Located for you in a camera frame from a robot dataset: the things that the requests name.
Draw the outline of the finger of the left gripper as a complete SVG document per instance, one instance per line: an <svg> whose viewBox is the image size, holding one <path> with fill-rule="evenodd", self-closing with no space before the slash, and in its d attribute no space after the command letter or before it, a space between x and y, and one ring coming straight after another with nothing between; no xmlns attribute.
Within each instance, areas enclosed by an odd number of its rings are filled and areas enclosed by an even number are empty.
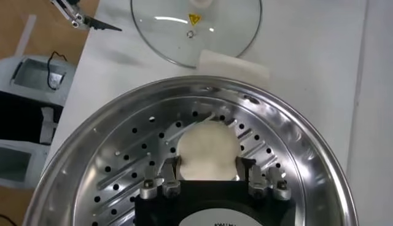
<svg viewBox="0 0 393 226"><path fill-rule="evenodd" d="M114 31L122 31L121 28L97 20L85 14L79 7L80 0L50 0L50 2L61 12L64 18L70 22L73 28L83 30L93 28L96 30L109 29Z"/></svg>

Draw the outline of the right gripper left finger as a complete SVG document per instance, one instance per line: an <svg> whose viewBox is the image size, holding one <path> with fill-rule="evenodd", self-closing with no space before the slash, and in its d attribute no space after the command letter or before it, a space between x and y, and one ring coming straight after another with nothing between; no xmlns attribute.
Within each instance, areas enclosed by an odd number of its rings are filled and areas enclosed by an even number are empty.
<svg viewBox="0 0 393 226"><path fill-rule="evenodd" d="M181 192L181 183L179 180L178 170L180 168L181 158L167 158L159 171L155 165L148 164L144 170L144 179L139 196L143 200L152 200L158 196L158 187L161 187L161 193L166 198L174 198Z"/></svg>

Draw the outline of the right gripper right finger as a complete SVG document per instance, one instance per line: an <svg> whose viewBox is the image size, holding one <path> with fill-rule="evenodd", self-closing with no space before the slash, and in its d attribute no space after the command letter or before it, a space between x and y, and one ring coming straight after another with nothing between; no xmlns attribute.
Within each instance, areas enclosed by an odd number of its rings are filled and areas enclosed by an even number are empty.
<svg viewBox="0 0 393 226"><path fill-rule="evenodd" d="M255 199L272 196L275 200L290 200L291 188L285 180L286 173L277 167L261 170L256 160L236 157L236 181L246 181L248 193Z"/></svg>

